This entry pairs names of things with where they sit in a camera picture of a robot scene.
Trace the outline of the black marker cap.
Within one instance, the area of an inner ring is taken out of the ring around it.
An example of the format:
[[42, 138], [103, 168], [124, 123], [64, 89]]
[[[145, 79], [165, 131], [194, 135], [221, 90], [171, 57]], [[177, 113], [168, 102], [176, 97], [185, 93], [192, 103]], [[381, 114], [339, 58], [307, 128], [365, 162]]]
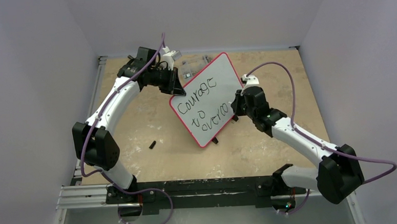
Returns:
[[155, 146], [156, 146], [156, 141], [154, 140], [151, 144], [150, 144], [150, 146], [149, 146], [149, 149], [153, 149]]

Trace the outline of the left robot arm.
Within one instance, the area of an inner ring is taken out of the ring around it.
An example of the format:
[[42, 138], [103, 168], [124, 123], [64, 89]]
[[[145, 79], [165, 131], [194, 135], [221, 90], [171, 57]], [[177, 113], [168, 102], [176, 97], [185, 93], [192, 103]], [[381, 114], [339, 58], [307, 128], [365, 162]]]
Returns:
[[181, 58], [178, 50], [161, 45], [158, 50], [139, 47], [117, 72], [117, 78], [99, 108], [84, 122], [72, 128], [73, 142], [83, 177], [85, 165], [94, 167], [125, 202], [133, 202], [140, 191], [136, 177], [119, 161], [120, 148], [113, 135], [128, 105], [144, 87], [157, 87], [161, 93], [185, 96], [174, 62]]

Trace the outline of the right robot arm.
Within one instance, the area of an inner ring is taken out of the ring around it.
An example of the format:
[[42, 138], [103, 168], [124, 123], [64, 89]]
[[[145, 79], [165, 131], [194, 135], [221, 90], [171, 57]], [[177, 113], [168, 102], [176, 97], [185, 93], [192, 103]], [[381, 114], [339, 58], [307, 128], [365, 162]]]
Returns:
[[262, 88], [237, 90], [231, 107], [236, 116], [247, 116], [258, 131], [289, 145], [314, 165], [314, 168], [282, 166], [273, 173], [273, 193], [300, 187], [318, 191], [337, 205], [364, 184], [353, 147], [326, 142], [294, 124], [287, 114], [269, 106]]

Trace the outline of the red framed whiteboard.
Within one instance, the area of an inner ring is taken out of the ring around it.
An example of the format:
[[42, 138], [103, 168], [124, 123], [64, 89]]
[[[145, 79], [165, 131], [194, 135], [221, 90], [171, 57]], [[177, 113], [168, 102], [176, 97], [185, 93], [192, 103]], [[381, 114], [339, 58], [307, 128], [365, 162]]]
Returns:
[[242, 88], [229, 55], [222, 52], [185, 84], [186, 95], [171, 97], [169, 105], [204, 148], [234, 116], [231, 103]]

